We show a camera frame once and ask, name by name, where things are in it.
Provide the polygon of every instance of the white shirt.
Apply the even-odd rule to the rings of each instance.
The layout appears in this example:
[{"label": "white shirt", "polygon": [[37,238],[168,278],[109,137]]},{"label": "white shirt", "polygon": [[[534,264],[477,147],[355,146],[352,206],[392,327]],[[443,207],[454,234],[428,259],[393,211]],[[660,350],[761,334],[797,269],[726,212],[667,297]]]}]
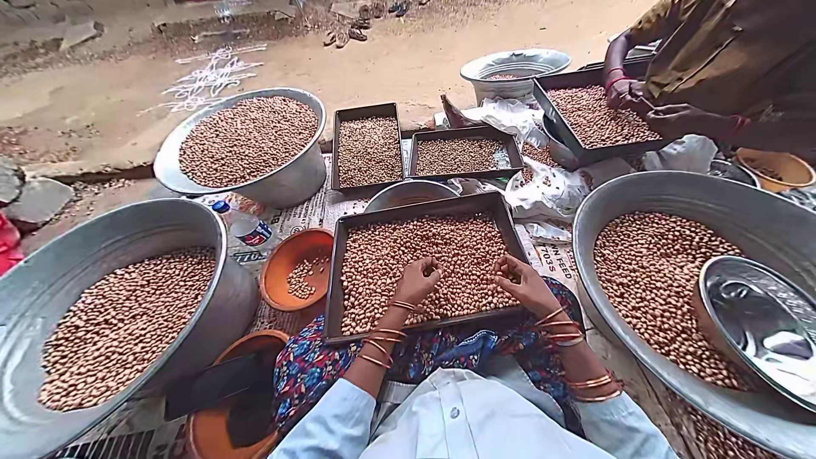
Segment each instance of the white shirt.
[{"label": "white shirt", "polygon": [[269,457],[676,459],[627,395],[576,405],[594,444],[497,381],[469,370],[439,369],[370,435],[374,398],[340,379]]}]

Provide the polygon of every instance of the red cloth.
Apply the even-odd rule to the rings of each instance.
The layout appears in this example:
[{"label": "red cloth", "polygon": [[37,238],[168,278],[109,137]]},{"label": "red cloth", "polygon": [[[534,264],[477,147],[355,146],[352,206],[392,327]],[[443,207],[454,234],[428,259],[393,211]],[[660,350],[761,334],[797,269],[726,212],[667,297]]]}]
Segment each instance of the red cloth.
[{"label": "red cloth", "polygon": [[0,276],[25,258],[19,246],[20,231],[0,211]]}]

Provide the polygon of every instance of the orange plastic bowl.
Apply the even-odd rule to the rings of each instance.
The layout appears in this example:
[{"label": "orange plastic bowl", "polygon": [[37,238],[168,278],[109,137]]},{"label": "orange plastic bowl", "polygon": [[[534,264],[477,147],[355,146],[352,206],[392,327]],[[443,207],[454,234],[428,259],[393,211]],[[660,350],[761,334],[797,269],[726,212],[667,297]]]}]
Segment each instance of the orange plastic bowl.
[{"label": "orange plastic bowl", "polygon": [[[292,312],[314,305],[326,296],[329,289],[329,272],[331,271],[331,249],[335,236],[328,229],[313,228],[292,234],[275,247],[275,250],[264,263],[259,286],[260,294],[270,306],[277,310]],[[286,278],[303,260],[314,260],[328,256],[329,261],[317,265],[313,274],[306,278],[306,283],[315,287],[315,292],[306,299],[289,294]]]},{"label": "orange plastic bowl", "polygon": [[[268,352],[264,358],[269,361],[283,350],[288,340],[289,336],[278,330],[251,333],[235,341],[217,358],[215,363],[235,359],[259,350]],[[277,430],[251,446],[244,448],[233,446],[227,433],[227,417],[234,403],[235,399],[229,398],[215,408],[201,410],[190,415],[187,445],[193,457],[197,459],[261,459],[272,451],[278,441]]]}]

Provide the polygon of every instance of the bottle label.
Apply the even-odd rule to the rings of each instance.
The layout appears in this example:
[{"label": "bottle label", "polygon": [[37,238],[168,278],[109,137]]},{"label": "bottle label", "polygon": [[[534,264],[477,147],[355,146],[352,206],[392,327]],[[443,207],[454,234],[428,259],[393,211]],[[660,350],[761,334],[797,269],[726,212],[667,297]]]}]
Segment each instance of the bottle label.
[{"label": "bottle label", "polygon": [[250,246],[250,247],[257,247],[262,243],[265,243],[272,237],[272,230],[266,223],[263,221],[258,221],[258,226],[255,227],[249,234],[244,234],[243,236],[238,236],[241,239],[241,242]]}]

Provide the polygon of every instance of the dark metal tray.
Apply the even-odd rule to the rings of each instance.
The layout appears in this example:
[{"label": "dark metal tray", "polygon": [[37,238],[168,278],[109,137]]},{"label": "dark metal tray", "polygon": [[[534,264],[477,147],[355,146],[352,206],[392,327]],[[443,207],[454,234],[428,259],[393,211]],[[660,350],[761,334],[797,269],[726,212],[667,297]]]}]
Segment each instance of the dark metal tray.
[{"label": "dark metal tray", "polygon": [[[410,206],[394,207],[383,211],[343,216],[337,220],[335,227],[335,246],[331,253],[331,272],[329,277],[329,291],[326,298],[326,324],[323,331],[326,342],[329,344],[343,344],[359,341],[365,334],[343,336],[340,324],[343,320],[345,306],[343,305],[343,283],[340,276],[343,273],[343,258],[346,252],[348,229],[368,223],[381,223],[394,220],[405,220],[424,215],[458,215],[476,212],[490,212],[493,223],[502,234],[504,245],[508,252],[525,263],[529,263],[521,241],[513,229],[510,212],[498,191],[489,193],[470,194],[458,198],[442,199],[429,203],[413,204]],[[449,319],[430,320],[416,325],[405,327],[406,331],[423,331],[440,328],[448,325],[475,323],[478,321],[493,320],[510,314],[523,314],[522,306],[503,308],[500,310],[484,311]]]},{"label": "dark metal tray", "polygon": [[354,191],[359,189],[370,189],[372,192],[376,193],[381,189],[385,188],[386,186],[393,185],[399,181],[402,181],[406,177],[406,169],[405,163],[402,161],[402,146],[400,146],[400,169],[402,169],[402,177],[400,180],[392,180],[392,181],[384,181],[379,183],[371,183],[368,185],[359,185],[359,186],[347,186],[345,188],[340,186],[340,172],[337,167],[337,158],[339,152],[337,151],[339,147],[339,139],[340,139],[340,124],[343,121],[350,121],[353,119],[360,119],[360,118],[370,118],[370,117],[382,117],[382,118],[396,118],[397,119],[397,131],[400,131],[400,116],[399,110],[397,110],[397,103],[391,102],[387,104],[379,104],[379,105],[367,105],[365,107],[356,107],[353,109],[342,109],[335,111],[335,127],[334,127],[334,137],[331,142],[331,188],[337,191]]},{"label": "dark metal tray", "polygon": [[[416,160],[419,153],[419,142],[423,140],[452,140],[452,139],[495,139],[502,142],[507,150],[510,160],[509,169],[493,169],[490,171],[477,172],[457,172],[454,174],[440,174],[435,176],[418,176],[416,174]],[[524,160],[516,145],[516,137],[513,134],[502,132],[492,126],[465,127],[462,129],[446,129],[444,131],[417,132],[411,139],[410,158],[408,161],[408,176],[423,178],[428,180],[448,180],[454,177],[470,177],[495,179],[500,177],[510,178],[515,176],[523,167]]]},{"label": "dark metal tray", "polygon": [[[634,78],[642,78],[646,75],[649,67],[648,61],[640,61],[631,64],[624,64],[626,73]],[[632,144],[610,145],[606,147],[584,148],[581,141],[567,124],[561,112],[547,97],[547,90],[562,89],[565,87],[581,87],[593,84],[603,84],[603,68],[580,70],[567,74],[557,74],[545,77],[534,78],[533,95],[544,110],[544,116],[553,121],[554,132],[564,145],[570,149],[572,154],[578,159],[578,167],[596,163],[608,158],[624,156],[626,154],[645,153],[654,151],[672,143],[673,139],[650,140],[647,142],[635,142]]]}]

